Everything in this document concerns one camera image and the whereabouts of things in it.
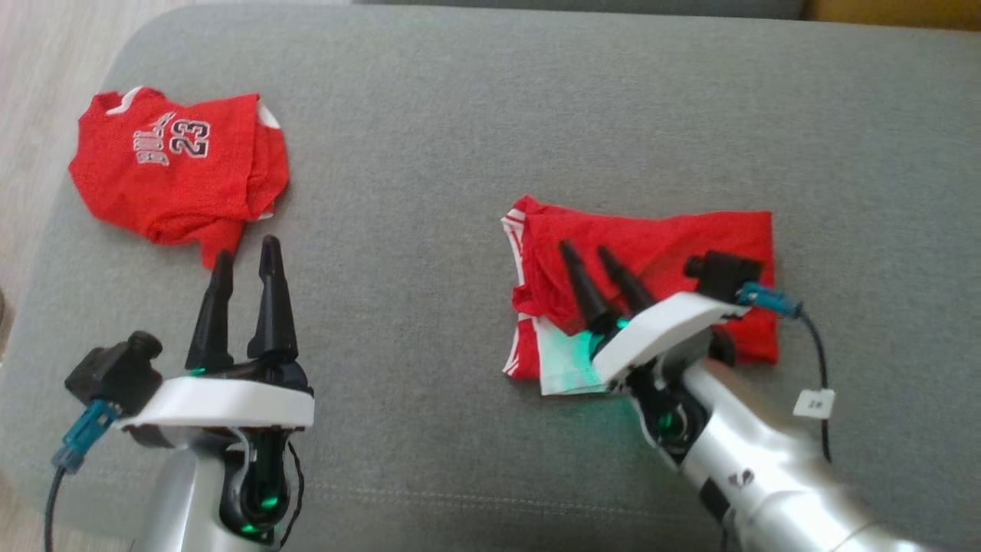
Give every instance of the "gray fabric surface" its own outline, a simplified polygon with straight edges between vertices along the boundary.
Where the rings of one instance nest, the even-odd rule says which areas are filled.
[[[607,214],[770,209],[779,282],[820,325],[841,477],[919,538],[981,546],[975,421],[981,36],[753,20],[445,8],[206,7],[164,16],[107,89],[258,90],[292,184],[235,264],[284,244],[317,425],[294,550],[711,550],[717,529],[622,400],[548,399],[500,368],[515,317],[498,218],[524,193]],[[208,274],[61,189],[0,371],[0,466],[39,504],[94,346],[156,334],[181,373]],[[744,372],[790,409],[812,346]],[[113,434],[58,520],[134,535],[167,454]]]
[[[782,20],[799,19],[803,11],[803,0],[354,0],[353,3]]]

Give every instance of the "black wire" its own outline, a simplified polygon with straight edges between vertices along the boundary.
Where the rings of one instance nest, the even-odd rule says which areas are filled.
[[[814,340],[814,348],[817,349],[818,369],[821,371],[821,389],[827,389],[828,360],[824,356],[824,343],[821,342],[821,334],[817,332],[817,326],[814,325],[806,312],[800,312],[800,321],[807,326],[807,331],[810,332],[810,337]],[[830,463],[831,443],[828,438],[828,420],[826,418],[821,420],[821,451],[824,453],[824,459]]]
[[[286,545],[286,540],[289,538],[289,534],[293,532],[293,524],[296,523],[296,519],[300,517],[300,510],[303,509],[303,469],[300,467],[300,457],[296,456],[296,449],[293,448],[291,442],[287,442],[286,446],[289,447],[289,453],[293,455],[293,465],[296,466],[296,508],[293,509],[293,515],[289,518],[289,523],[286,524],[286,532],[283,533],[283,539],[280,540],[280,549]]]
[[[48,491],[48,503],[44,507],[44,551],[54,552],[54,517],[55,501],[58,500],[58,490],[61,488],[62,479],[65,478],[65,469],[55,469],[55,477],[51,480],[51,490]]]

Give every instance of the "white label tag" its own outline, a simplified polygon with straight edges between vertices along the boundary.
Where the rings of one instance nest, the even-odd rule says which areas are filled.
[[[798,403],[794,406],[794,415],[828,419],[831,408],[835,406],[835,392],[831,389],[811,391],[804,389],[800,392]]]

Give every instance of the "robotic arm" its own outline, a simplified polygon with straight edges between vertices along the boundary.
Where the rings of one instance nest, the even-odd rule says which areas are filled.
[[[160,342],[135,332],[115,347],[93,350],[65,380],[88,409],[52,461],[57,471],[45,516],[49,551],[58,483],[64,473],[78,471],[110,426],[143,446],[179,449],[158,476],[134,552],[266,552],[282,546],[303,496],[289,437],[313,423],[314,399],[296,362],[289,289],[273,236],[263,241],[259,277],[263,293],[249,360],[235,363],[228,352],[232,257],[223,251],[194,328],[186,375],[163,380],[150,365],[163,349]],[[236,445],[241,450],[232,450]],[[277,543],[291,502],[287,448],[300,486]]]
[[[723,334],[713,324],[754,305],[802,316],[799,304],[756,283],[758,262],[714,251],[693,257],[685,271],[697,278],[696,291],[656,303],[601,248],[603,266],[634,314],[627,320],[603,298],[572,247],[562,249],[594,336],[596,372],[611,390],[630,396],[647,442],[742,550],[931,549],[882,524],[835,477],[827,449],[822,456],[790,416],[767,406],[718,360],[732,355],[719,353]]]

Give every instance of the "blue connector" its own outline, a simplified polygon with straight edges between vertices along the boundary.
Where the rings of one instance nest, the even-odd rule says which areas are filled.
[[[55,468],[64,468],[65,473],[77,473],[85,462],[85,455],[92,445],[105,435],[106,430],[119,419],[120,410],[101,399],[92,401],[78,418],[72,429],[62,437],[65,444],[51,459]]]
[[[745,284],[736,301],[747,306],[765,308],[784,318],[800,318],[803,310],[803,303],[792,301],[784,292],[765,288],[755,282]]]

